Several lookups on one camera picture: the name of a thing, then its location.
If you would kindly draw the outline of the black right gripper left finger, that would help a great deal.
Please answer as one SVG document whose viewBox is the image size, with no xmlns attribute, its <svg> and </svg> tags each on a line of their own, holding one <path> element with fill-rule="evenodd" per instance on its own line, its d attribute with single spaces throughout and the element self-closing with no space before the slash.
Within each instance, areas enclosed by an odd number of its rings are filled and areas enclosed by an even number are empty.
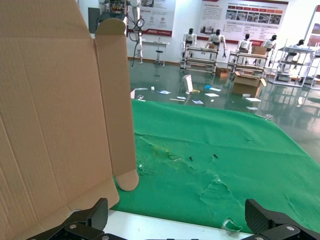
<svg viewBox="0 0 320 240">
<path fill-rule="evenodd" d="M 108 240 L 108 199 L 100 198 L 84 210 L 74 211 L 62 224 L 30 237 L 31 240 Z"/>
</svg>

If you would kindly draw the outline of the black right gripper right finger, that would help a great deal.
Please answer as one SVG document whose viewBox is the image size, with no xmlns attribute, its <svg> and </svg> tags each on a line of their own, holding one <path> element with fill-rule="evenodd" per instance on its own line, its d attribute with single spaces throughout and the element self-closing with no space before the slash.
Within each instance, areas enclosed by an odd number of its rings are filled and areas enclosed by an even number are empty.
<svg viewBox="0 0 320 240">
<path fill-rule="evenodd" d="M 320 240 L 320 234 L 303 227 L 285 213 L 263 208 L 254 199 L 245 201 L 245 221 L 252 235 L 247 240 Z"/>
</svg>

